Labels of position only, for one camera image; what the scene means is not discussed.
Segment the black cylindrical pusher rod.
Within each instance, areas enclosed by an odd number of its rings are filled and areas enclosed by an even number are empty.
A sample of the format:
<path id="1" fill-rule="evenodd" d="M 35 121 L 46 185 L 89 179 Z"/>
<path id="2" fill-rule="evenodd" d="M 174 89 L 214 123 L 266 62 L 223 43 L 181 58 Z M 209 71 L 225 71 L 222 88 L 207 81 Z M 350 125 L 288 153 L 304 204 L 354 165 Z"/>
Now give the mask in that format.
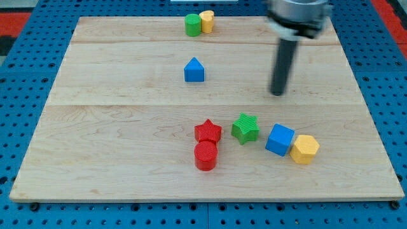
<path id="1" fill-rule="evenodd" d="M 271 74 L 270 93 L 272 95 L 280 96 L 284 94 L 297 45 L 298 39 L 280 38 Z"/>

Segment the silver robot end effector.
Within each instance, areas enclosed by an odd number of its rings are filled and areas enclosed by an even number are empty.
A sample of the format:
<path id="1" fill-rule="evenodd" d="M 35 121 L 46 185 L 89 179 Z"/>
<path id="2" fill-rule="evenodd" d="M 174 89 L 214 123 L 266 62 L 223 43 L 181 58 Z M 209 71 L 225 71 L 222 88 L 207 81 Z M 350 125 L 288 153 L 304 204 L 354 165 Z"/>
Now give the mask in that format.
<path id="1" fill-rule="evenodd" d="M 266 3 L 269 25 L 282 39 L 317 38 L 333 9 L 328 0 L 269 0 Z"/>

